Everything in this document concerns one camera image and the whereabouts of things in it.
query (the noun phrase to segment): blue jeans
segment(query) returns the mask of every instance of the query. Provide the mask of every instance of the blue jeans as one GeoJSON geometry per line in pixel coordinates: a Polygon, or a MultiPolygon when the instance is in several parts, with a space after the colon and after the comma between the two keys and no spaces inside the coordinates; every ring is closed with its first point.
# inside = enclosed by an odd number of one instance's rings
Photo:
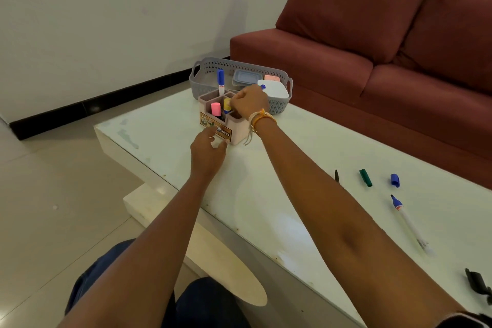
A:
{"type": "MultiPolygon", "coordinates": [[[[65,315],[133,240],[115,245],[77,279],[68,299],[65,315]]],[[[217,281],[204,277],[188,285],[177,302],[173,292],[161,327],[250,328],[250,325],[234,295],[217,281]]]]}

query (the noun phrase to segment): black baseboard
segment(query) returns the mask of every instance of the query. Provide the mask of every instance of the black baseboard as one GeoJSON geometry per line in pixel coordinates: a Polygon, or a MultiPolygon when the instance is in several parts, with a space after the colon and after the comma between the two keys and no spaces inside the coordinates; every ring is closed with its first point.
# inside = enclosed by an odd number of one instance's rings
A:
{"type": "Polygon", "coordinates": [[[191,74],[191,68],[161,76],[143,83],[135,84],[130,87],[100,95],[95,98],[76,102],[58,109],[50,110],[45,113],[36,114],[28,118],[20,119],[9,124],[19,140],[30,138],[42,132],[55,129],[67,123],[77,121],[100,111],[126,103],[127,101],[138,99],[153,92],[185,82],[191,74]]]}

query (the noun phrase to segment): label sticker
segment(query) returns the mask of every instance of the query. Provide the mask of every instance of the label sticker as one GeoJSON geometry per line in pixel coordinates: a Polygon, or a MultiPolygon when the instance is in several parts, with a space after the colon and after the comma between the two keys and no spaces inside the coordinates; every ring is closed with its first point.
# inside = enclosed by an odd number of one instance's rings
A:
{"type": "Polygon", "coordinates": [[[200,125],[205,127],[218,126],[216,135],[225,140],[231,141],[232,130],[228,127],[222,126],[220,123],[208,117],[202,112],[200,112],[200,125]]]}

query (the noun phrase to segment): hand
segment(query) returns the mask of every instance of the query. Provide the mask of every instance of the hand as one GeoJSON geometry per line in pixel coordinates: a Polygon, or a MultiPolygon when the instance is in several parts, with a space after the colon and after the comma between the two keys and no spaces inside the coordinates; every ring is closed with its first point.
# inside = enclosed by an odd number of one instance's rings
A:
{"type": "Polygon", "coordinates": [[[231,107],[236,109],[243,118],[249,119],[249,116],[257,111],[264,109],[270,110],[268,96],[263,89],[257,84],[243,88],[231,99],[231,107]]]}
{"type": "Polygon", "coordinates": [[[211,142],[217,126],[206,127],[191,143],[191,178],[205,182],[207,185],[217,174],[225,159],[227,143],[223,141],[217,148],[211,142]]]}

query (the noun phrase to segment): blue marker cap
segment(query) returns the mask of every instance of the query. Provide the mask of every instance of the blue marker cap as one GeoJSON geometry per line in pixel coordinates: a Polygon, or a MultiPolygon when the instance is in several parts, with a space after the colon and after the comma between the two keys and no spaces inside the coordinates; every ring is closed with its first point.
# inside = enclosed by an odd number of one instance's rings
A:
{"type": "Polygon", "coordinates": [[[396,174],[391,174],[391,185],[394,185],[395,187],[399,187],[399,178],[396,174]]]}
{"type": "Polygon", "coordinates": [[[217,70],[217,83],[219,86],[225,85],[224,70],[223,69],[217,70]]]}
{"type": "Polygon", "coordinates": [[[397,200],[397,198],[393,195],[391,195],[391,198],[393,199],[393,206],[398,209],[399,207],[403,207],[403,204],[397,200]]]}

